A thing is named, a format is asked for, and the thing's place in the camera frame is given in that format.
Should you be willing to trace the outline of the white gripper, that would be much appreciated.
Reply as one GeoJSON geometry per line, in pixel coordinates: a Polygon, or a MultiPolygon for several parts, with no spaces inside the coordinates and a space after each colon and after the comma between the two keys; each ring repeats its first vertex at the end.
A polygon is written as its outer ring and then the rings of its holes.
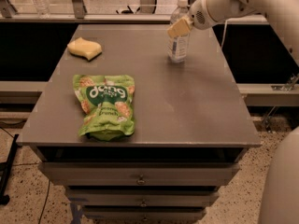
{"type": "Polygon", "coordinates": [[[205,30],[221,23],[220,0],[196,0],[192,3],[189,16],[183,16],[167,30],[171,38],[187,35],[192,27],[205,30]]]}

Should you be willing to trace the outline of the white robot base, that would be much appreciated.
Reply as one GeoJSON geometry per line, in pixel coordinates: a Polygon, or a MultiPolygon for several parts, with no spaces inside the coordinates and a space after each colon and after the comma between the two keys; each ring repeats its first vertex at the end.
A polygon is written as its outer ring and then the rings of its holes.
{"type": "Polygon", "coordinates": [[[299,127],[278,145],[271,160],[258,224],[299,224],[299,127]]]}

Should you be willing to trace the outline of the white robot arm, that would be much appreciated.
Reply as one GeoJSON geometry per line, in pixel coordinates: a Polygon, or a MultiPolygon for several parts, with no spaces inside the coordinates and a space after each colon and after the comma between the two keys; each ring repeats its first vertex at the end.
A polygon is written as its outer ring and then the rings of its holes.
{"type": "Polygon", "coordinates": [[[232,18],[260,13],[296,64],[299,64],[299,0],[195,0],[189,11],[168,30],[171,38],[205,30],[232,18]]]}

